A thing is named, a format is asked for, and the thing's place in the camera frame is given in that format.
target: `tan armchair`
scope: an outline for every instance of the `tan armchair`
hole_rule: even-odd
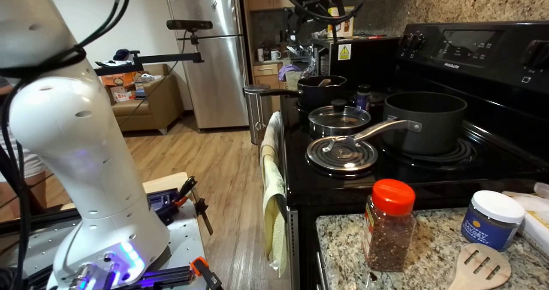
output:
[[[145,65],[145,71],[148,71],[151,75],[165,76],[168,74],[169,68],[164,63]],[[141,100],[128,100],[117,103],[112,98],[109,89],[106,88],[110,96],[112,112],[114,112],[118,124],[126,120],[120,126],[120,130],[157,129],[162,134],[167,134],[168,125],[182,114],[184,108],[175,75],[168,75],[162,85],[158,87],[162,79],[145,84],[147,100],[127,120],[126,118],[135,110]]]

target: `yellow warning label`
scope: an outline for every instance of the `yellow warning label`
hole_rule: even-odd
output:
[[[351,59],[351,44],[340,44],[338,60]]]

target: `black stove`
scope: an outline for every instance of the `black stove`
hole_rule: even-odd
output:
[[[307,110],[296,98],[281,99],[292,278],[301,289],[318,282],[316,218],[363,214],[379,179],[412,186],[415,209],[465,207],[478,190],[531,192],[535,182],[549,182],[548,36],[549,22],[406,26],[394,75],[372,89],[380,96],[428,91],[464,99],[461,136],[445,155],[403,154],[378,135],[358,146],[339,143],[323,159],[311,157],[327,142],[310,136]],[[371,124],[382,120],[382,110],[379,103],[371,108]]]

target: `white wall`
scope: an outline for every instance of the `white wall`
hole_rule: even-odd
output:
[[[106,20],[114,0],[53,0],[77,41],[84,40]],[[118,49],[139,50],[140,55],[177,53],[166,0],[130,0],[124,17],[107,34],[86,46],[92,66],[95,61],[112,59]],[[192,109],[189,88],[181,63],[173,69],[178,78],[185,110]]]

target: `stove control panel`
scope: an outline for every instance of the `stove control panel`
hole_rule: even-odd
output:
[[[397,57],[549,94],[549,21],[408,24]]]

